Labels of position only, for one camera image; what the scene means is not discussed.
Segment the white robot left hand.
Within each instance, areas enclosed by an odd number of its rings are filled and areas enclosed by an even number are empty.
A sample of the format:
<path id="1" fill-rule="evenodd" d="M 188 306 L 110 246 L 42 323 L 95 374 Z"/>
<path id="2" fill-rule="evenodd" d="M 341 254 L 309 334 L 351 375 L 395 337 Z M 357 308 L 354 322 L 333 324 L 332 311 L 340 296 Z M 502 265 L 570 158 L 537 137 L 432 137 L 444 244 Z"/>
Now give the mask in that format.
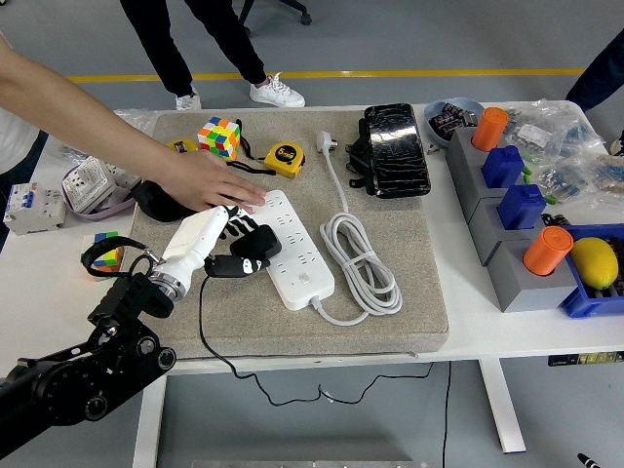
<path id="1" fill-rule="evenodd" d="M 238 220 L 235 206 L 217 206 L 185 218 L 167 245 L 150 280 L 173 289 L 188 291 L 194 271 L 203 268 L 209 277 L 244 278 L 261 271 L 270 261 L 211 252 L 230 220 Z"/>

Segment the person's hand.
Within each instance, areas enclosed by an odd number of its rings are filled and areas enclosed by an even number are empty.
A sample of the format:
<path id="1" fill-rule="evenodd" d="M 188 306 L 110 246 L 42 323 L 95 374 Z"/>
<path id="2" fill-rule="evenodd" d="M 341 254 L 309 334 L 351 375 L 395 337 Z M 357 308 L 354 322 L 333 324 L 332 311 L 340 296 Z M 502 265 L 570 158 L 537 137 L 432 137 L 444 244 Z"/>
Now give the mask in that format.
<path id="1" fill-rule="evenodd" d="M 220 158 L 206 150 L 173 152 L 162 173 L 152 179 L 184 207 L 197 212 L 219 205 L 265 203 L 264 189 L 232 173 Z"/>

